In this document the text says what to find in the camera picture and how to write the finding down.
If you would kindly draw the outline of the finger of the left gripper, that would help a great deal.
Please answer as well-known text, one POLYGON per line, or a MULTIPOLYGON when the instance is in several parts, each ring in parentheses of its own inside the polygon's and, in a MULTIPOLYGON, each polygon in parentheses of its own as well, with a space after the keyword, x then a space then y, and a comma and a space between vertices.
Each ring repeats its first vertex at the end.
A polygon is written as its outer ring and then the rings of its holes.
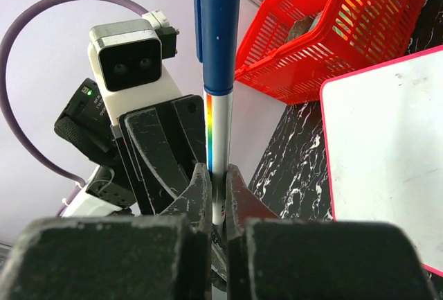
POLYGON ((183 134, 171 107, 147 107, 124 117, 124 128, 153 206, 169 206, 188 187, 183 134))
POLYGON ((204 102, 199 95, 187 95, 173 102, 183 132, 185 153, 183 167, 192 172, 195 164, 206 162, 204 102))

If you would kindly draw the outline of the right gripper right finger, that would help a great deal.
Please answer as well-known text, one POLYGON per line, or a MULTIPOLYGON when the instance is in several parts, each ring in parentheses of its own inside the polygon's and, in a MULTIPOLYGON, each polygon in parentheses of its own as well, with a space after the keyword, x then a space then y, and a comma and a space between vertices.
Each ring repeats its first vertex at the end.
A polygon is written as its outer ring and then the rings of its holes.
POLYGON ((411 241, 377 222, 280 219, 226 175, 229 299, 436 299, 411 241))

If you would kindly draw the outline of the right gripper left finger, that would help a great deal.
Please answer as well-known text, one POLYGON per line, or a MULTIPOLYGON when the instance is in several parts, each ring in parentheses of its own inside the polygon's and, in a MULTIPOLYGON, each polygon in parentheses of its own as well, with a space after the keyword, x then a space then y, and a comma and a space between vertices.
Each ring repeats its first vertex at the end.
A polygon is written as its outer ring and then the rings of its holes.
POLYGON ((160 215, 44 218, 20 234, 2 299, 210 299, 211 180, 204 164, 160 215))

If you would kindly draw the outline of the pink framed whiteboard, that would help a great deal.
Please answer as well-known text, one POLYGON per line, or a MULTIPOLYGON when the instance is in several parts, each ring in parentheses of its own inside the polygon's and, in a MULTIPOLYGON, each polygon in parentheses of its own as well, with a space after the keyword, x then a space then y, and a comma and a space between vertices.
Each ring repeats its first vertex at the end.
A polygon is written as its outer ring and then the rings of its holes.
POLYGON ((320 88, 336 221, 387 222, 442 274, 442 48, 345 74, 320 88))

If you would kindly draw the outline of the blue capped whiteboard marker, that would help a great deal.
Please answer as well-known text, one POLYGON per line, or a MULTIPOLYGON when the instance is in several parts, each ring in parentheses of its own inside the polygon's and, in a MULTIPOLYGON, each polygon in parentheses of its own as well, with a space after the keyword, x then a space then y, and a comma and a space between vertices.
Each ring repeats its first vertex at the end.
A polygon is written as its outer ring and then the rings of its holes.
POLYGON ((226 173, 240 0, 194 0, 197 58, 203 66, 206 164, 212 180, 212 222, 224 223, 226 173))

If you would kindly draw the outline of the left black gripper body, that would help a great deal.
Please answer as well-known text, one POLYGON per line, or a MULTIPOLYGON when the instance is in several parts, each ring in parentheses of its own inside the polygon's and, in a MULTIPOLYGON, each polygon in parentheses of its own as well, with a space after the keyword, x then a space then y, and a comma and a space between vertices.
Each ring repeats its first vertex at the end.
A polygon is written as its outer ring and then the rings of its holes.
POLYGON ((112 128, 143 215, 163 212, 206 162, 204 101, 187 95, 121 115, 112 128))

